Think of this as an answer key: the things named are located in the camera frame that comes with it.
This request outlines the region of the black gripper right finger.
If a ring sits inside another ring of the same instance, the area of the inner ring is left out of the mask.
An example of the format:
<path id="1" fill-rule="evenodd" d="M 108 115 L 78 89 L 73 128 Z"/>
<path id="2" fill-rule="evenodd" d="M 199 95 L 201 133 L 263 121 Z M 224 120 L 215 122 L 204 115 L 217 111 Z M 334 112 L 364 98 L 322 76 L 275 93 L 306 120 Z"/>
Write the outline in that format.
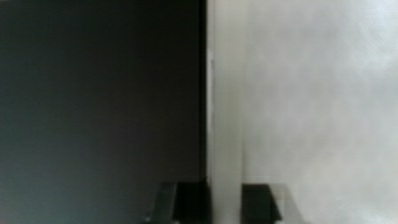
<path id="1" fill-rule="evenodd" d="M 284 188 L 279 184 L 242 185 L 242 224 L 284 224 Z"/>

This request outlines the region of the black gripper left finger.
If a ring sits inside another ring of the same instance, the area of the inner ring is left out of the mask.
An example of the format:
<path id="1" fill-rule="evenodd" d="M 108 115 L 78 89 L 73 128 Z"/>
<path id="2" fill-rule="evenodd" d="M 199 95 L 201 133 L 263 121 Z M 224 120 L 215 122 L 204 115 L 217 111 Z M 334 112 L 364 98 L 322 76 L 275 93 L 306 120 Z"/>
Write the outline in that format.
<path id="1" fill-rule="evenodd" d="M 204 181 L 160 184 L 144 224 L 211 224 L 210 188 Z"/>

